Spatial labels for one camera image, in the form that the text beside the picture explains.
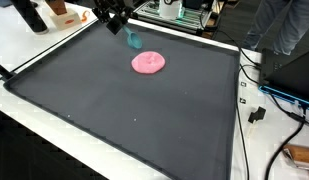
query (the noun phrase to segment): black cable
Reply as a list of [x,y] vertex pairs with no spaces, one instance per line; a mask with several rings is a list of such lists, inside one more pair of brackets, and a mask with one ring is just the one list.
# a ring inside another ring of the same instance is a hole
[[[291,114],[294,114],[294,113],[291,113],[291,112],[288,112],[288,111],[286,111],[285,109],[283,109],[282,108],[282,106],[280,105],[280,104],[278,104],[278,102],[277,102],[277,100],[276,100],[276,98],[273,96],[273,94],[272,93],[269,93],[270,94],[270,96],[272,97],[272,99],[274,100],[274,102],[275,102],[275,104],[276,104],[276,106],[282,111],[282,112],[284,112],[287,116],[289,116],[289,117],[291,117]],[[293,118],[294,120],[296,120],[296,121],[298,121],[298,122],[301,122],[302,120],[300,120],[300,119],[295,119],[295,118]],[[309,126],[309,122],[305,119],[305,124],[307,125],[307,126]]]
[[241,64],[240,64],[240,66],[241,66],[241,68],[242,68],[242,70],[243,70],[245,76],[247,77],[247,79],[249,79],[250,81],[254,82],[255,84],[258,84],[258,85],[260,84],[260,83],[258,83],[257,81],[253,80],[252,78],[250,78],[250,77],[247,75],[247,73],[246,73],[244,67],[243,67]]
[[268,163],[267,167],[266,167],[266,172],[265,172],[265,180],[268,180],[269,175],[270,175],[270,171],[271,171],[271,167],[276,159],[276,157],[280,154],[280,152],[283,150],[284,146],[291,140],[293,139],[304,127],[304,122],[302,121],[300,122],[300,125],[298,126],[298,128],[296,129],[296,131],[290,135],[282,144],[281,146],[276,150],[276,152],[274,153],[274,155],[272,156],[270,162]]
[[218,30],[219,32],[225,34],[232,42],[234,42],[234,44],[237,46],[237,48],[240,50],[240,52],[242,52],[242,54],[245,56],[245,58],[250,61],[251,63],[253,63],[255,66],[260,66],[259,63],[256,63],[254,61],[252,61],[246,54],[245,52],[243,51],[243,49],[241,48],[241,46],[238,45],[238,43],[231,37],[229,36],[226,32],[222,31],[222,30]]
[[202,28],[205,29],[205,26],[203,26],[203,22],[202,22],[203,13],[204,13],[204,9],[202,10],[201,15],[200,15],[200,23],[201,23]]
[[245,65],[243,65],[242,67],[253,67],[254,69],[256,69],[256,70],[261,70],[261,68],[260,67],[258,67],[258,66],[254,66],[254,65],[250,65],[250,64],[245,64]]
[[272,99],[274,100],[276,106],[282,111],[284,112],[286,115],[289,116],[290,112],[286,111],[285,109],[282,108],[282,106],[277,102],[276,98],[273,96],[272,93],[270,93],[270,96],[272,97]]
[[276,159],[276,157],[279,155],[279,153],[283,150],[283,147],[291,140],[293,139],[304,127],[304,124],[307,122],[306,119],[305,119],[305,116],[304,117],[300,117],[299,115],[293,113],[293,112],[288,112],[286,111],[285,109],[283,109],[280,104],[277,102],[277,100],[275,99],[275,97],[273,96],[273,94],[269,93],[270,96],[272,97],[272,99],[274,100],[276,106],[282,111],[284,112],[286,115],[288,115],[289,117],[293,118],[294,120],[298,121],[300,124],[299,124],[299,127],[296,129],[296,131],[291,134],[281,145],[280,147],[275,151],[275,153],[273,154],[273,156],[271,157],[267,167],[266,167],[266,171],[265,171],[265,180],[268,180],[269,179],[269,174],[270,174],[270,171],[271,171],[271,167]]
[[251,66],[251,65],[244,65],[244,66],[241,66],[240,69],[238,70],[238,73],[237,73],[237,77],[236,77],[236,80],[235,80],[235,108],[237,110],[237,116],[238,116],[238,122],[239,122],[239,127],[240,127],[240,133],[241,133],[241,139],[242,139],[242,144],[243,144],[243,151],[244,151],[244,157],[245,157],[245,165],[246,165],[246,179],[249,180],[250,179],[250,170],[249,170],[249,165],[248,165],[248,160],[247,160],[247,153],[246,153],[246,146],[245,146],[245,140],[244,140],[244,134],[243,134],[243,128],[242,128],[242,122],[241,122],[241,115],[240,115],[240,110],[239,110],[239,107],[238,107],[238,102],[237,102],[237,84],[239,83],[239,75],[240,75],[240,72],[242,70],[242,68],[244,68],[245,66]]

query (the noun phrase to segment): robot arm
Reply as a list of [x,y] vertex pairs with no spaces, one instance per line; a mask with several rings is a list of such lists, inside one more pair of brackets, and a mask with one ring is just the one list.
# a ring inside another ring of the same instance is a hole
[[[93,13],[101,23],[107,23],[106,27],[115,35],[130,17],[137,18],[134,9],[126,6],[123,0],[94,0],[94,2],[96,8],[93,8]],[[110,17],[110,10],[114,11],[113,18]]]

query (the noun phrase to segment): blue object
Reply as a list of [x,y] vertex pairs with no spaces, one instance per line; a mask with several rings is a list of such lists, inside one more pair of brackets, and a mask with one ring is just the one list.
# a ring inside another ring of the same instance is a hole
[[123,26],[124,31],[127,33],[127,43],[131,48],[140,49],[142,47],[142,40],[138,35],[132,32],[128,27]]
[[284,93],[282,91],[270,88],[268,86],[260,86],[259,90],[263,93],[269,94],[271,92],[274,97],[280,98],[284,101],[290,102],[291,104],[295,103],[295,100],[299,101],[300,105],[305,105],[307,109],[309,110],[309,101],[297,98],[295,96],[292,96],[290,94]]

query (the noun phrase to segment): person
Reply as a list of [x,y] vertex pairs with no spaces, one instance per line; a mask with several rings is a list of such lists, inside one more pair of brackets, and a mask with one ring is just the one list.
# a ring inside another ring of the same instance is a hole
[[291,6],[271,49],[276,53],[290,55],[309,29],[309,0],[262,0],[242,47],[255,51],[275,18],[289,3]]

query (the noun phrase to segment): pink blob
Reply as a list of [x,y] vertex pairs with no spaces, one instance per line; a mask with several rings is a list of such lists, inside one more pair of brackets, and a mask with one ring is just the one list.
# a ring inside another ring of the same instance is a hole
[[165,65],[165,59],[157,52],[143,52],[132,60],[133,69],[142,74],[154,74]]

